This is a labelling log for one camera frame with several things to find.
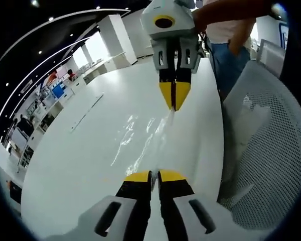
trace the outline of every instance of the mesh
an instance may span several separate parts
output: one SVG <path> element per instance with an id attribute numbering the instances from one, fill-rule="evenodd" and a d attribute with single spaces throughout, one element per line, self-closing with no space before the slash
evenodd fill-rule
<path id="1" fill-rule="evenodd" d="M 247 229 L 273 229 L 301 189 L 301 108 L 289 90 L 250 61 L 224 101 L 220 203 Z"/>

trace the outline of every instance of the white table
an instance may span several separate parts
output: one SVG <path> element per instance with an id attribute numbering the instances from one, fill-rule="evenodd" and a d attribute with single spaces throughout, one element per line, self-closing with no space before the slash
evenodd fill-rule
<path id="1" fill-rule="evenodd" d="M 197 193 L 217 199 L 223 166 L 220 100 L 208 59 L 173 124 L 152 60 L 98 76 L 48 128 L 26 173 L 21 213 L 39 237 L 73 229 L 78 217 L 106 195 L 115 195 L 134 171 L 180 171 Z M 99 102 L 87 111 L 97 96 Z M 86 117 L 71 132 L 73 119 Z M 153 192 L 145 240 L 165 240 Z"/>

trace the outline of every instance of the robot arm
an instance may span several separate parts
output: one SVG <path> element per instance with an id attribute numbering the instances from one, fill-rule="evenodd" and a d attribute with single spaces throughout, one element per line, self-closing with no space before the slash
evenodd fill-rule
<path id="1" fill-rule="evenodd" d="M 200 62 L 198 35 L 190 10 L 193 8 L 193 0 L 153 0 L 141 16 L 143 28 L 151 38 L 160 89 L 169 109 L 181 108 L 191 89 L 192 72 L 196 72 Z"/>

